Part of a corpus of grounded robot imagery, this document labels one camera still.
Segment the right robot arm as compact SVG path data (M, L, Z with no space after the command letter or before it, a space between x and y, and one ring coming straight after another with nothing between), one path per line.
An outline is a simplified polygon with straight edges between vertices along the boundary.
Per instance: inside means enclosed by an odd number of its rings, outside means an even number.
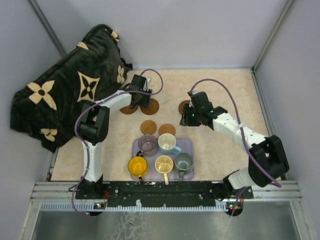
M290 169L281 139L260 134L235 119L223 107L214 107L205 92L189 91L190 103L182 108L181 126L207 126L233 141L248 155L248 166L223 178L224 191L233 195L243 188L274 185Z

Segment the dark brown grooved coaster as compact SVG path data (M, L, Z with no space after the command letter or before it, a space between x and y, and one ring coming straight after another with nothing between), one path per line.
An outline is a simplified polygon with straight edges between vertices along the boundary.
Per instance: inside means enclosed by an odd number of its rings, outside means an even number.
M131 105L128 105L128 106L125 106L123 108L120 109L120 112L122 114L125 114L125 115L131 115L133 113L135 113L138 109L138 106L133 106L132 104Z

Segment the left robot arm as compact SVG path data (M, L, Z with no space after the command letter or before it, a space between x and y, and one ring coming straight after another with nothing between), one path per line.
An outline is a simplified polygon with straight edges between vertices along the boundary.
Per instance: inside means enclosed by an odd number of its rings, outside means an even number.
M114 94L83 104L74 126L75 135L81 140L84 153L84 169L76 189L77 198L97 198L102 194L101 152L102 143L109 132L110 116L128 106L147 107L152 94L150 82L150 77L135 74L131 83Z

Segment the light brown small coaster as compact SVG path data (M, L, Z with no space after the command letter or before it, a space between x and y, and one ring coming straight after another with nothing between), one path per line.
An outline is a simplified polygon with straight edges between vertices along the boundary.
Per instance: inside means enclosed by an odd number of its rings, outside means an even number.
M171 134L171 135L175 136L176 135L176 128L170 123L165 123L159 127L158 134L160 136L163 134Z
M140 131L144 135L153 135L157 131L157 124L153 120L145 120L140 125Z

